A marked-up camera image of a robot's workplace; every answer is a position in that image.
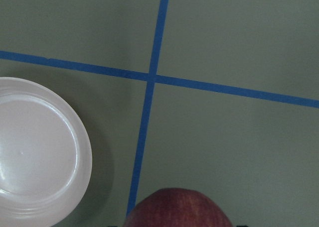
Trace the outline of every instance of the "plate center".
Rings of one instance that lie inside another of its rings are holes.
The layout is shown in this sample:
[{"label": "plate center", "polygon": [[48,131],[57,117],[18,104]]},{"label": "plate center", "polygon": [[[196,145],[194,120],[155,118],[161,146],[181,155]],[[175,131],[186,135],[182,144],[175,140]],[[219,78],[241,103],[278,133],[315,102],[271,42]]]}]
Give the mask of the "plate center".
[{"label": "plate center", "polygon": [[70,125],[49,103],[0,97],[0,192],[49,196],[74,175],[77,146]]}]

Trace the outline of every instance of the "apple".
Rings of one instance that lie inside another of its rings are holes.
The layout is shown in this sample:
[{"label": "apple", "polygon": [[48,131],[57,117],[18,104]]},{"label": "apple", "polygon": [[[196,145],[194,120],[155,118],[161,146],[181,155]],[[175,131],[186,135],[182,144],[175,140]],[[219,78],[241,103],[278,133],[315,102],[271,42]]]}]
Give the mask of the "apple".
[{"label": "apple", "polygon": [[232,224],[204,194],[182,188],[164,188],[138,203],[123,227],[232,227]]}]

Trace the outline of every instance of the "blue line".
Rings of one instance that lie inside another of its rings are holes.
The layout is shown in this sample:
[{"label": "blue line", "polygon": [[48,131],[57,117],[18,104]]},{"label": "blue line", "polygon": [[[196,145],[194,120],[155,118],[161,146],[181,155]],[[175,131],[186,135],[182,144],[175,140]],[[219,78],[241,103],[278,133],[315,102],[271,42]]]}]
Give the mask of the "blue line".
[{"label": "blue line", "polygon": [[19,62],[30,63],[30,64],[39,64],[39,65],[45,65],[50,67],[56,67],[56,68],[84,71],[84,72],[103,74],[103,75],[109,75],[109,76],[115,76],[115,77],[121,77],[121,78],[127,78],[127,79],[135,79],[135,80],[142,80],[142,81],[147,81],[148,79],[148,74],[141,73],[141,72],[115,69],[115,68],[109,68],[109,67],[92,65],[92,64],[82,64],[82,63],[59,60],[59,59],[47,59],[40,56],[13,53],[13,52],[7,52],[7,51],[0,51],[0,59],[19,61]]},{"label": "blue line", "polygon": [[156,73],[159,64],[160,58],[160,48],[163,37],[163,31],[165,26],[165,18],[167,13],[168,0],[160,0],[159,2],[159,12],[158,19],[155,28],[154,42],[153,42],[153,50],[150,61],[150,71],[149,71],[149,79],[146,86],[144,106],[142,112],[139,140],[136,148],[135,162],[133,168],[133,175],[131,181],[130,195],[127,207],[127,215],[131,212],[136,204],[137,192],[140,182],[140,174],[142,168],[142,161],[144,155],[144,148],[146,142],[146,136],[148,131],[148,125],[150,120],[150,113],[152,107],[152,100],[154,94],[154,86]]},{"label": "blue line", "polygon": [[223,94],[232,94],[237,96],[244,96],[249,98],[255,99],[263,99],[287,104],[294,104],[312,108],[319,108],[319,101],[313,99],[306,99],[282,94],[275,94],[263,91],[257,91],[252,89],[244,89],[244,88],[237,88],[232,86],[220,85],[220,84],[212,84],[212,83],[205,83],[187,79],[180,79],[180,78],[172,78],[157,75],[156,82],[160,84],[167,84],[167,85],[174,85],[180,86],[185,88],[192,88],[192,89],[200,89],[206,91],[212,91],[217,93]]}]

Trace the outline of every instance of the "round white dish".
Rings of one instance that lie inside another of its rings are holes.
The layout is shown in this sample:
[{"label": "round white dish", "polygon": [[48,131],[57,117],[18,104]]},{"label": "round white dish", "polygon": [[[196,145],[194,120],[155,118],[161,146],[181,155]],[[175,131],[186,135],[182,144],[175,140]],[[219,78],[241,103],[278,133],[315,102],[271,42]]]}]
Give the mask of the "round white dish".
[{"label": "round white dish", "polygon": [[79,204],[92,170],[86,129],[37,83],[0,78],[0,226],[50,227]]}]

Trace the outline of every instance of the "blue tape strip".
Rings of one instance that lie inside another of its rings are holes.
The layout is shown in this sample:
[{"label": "blue tape strip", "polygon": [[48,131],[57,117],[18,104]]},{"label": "blue tape strip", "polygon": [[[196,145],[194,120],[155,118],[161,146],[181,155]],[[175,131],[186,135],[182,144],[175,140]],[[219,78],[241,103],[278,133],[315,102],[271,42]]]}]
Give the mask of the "blue tape strip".
[{"label": "blue tape strip", "polygon": [[180,79],[180,78],[172,78],[172,77],[161,76],[161,75],[156,76],[156,82],[160,84],[174,85],[174,86],[180,86],[185,88],[200,89],[200,90],[212,91],[212,92],[223,93],[223,94],[232,94],[232,95],[244,96],[244,97],[255,98],[255,99],[263,99],[263,100],[269,100],[269,101],[275,101],[275,102],[281,102],[281,103],[287,103],[287,104],[319,108],[318,100],[305,99],[300,97],[257,91],[252,89],[237,88],[232,86],[205,83],[205,82]]},{"label": "blue tape strip", "polygon": [[128,201],[128,207],[127,207],[127,215],[131,212],[131,210],[134,208],[136,204],[136,198],[137,198],[137,192],[138,192],[140,174],[141,174],[141,168],[142,168],[142,161],[143,161],[143,154],[144,154],[144,148],[145,148],[145,142],[146,142],[146,136],[148,131],[152,100],[153,100],[155,79],[156,79],[156,73],[157,73],[158,64],[159,64],[159,58],[160,58],[160,47],[161,47],[161,41],[162,41],[163,31],[165,26],[168,0],[160,0],[159,4],[160,5],[159,5],[159,12],[158,12],[158,19],[156,23],[153,50],[152,50],[151,62],[150,62],[149,79],[148,79],[145,99],[144,99],[139,140],[138,140],[137,149],[136,149],[130,195],[129,195],[129,201]]},{"label": "blue tape strip", "polygon": [[63,68],[63,69],[84,71],[84,72],[90,72],[95,74],[103,74],[103,75],[109,75],[109,76],[115,76],[115,77],[121,77],[121,78],[127,78],[127,79],[141,80],[141,81],[148,80],[148,74],[146,73],[123,70],[123,69],[115,69],[115,68],[109,68],[109,67],[92,65],[92,64],[82,64],[82,63],[59,60],[59,59],[47,59],[44,57],[27,55],[27,54],[19,54],[19,53],[7,52],[7,51],[0,51],[0,59],[19,61],[19,62],[30,63],[30,64],[39,64],[39,65],[45,65],[45,66],[57,67],[57,68]]}]

